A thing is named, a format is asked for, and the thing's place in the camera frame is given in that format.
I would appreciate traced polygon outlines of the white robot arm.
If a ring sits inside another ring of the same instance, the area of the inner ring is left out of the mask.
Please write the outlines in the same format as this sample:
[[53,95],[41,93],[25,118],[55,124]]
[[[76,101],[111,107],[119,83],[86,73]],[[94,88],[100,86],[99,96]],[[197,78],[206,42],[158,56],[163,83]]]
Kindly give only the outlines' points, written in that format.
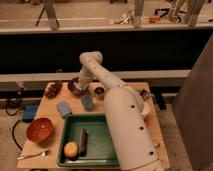
[[98,79],[107,89],[104,113],[122,171],[165,171],[141,113],[143,98],[127,83],[105,69],[100,52],[84,52],[79,86]]

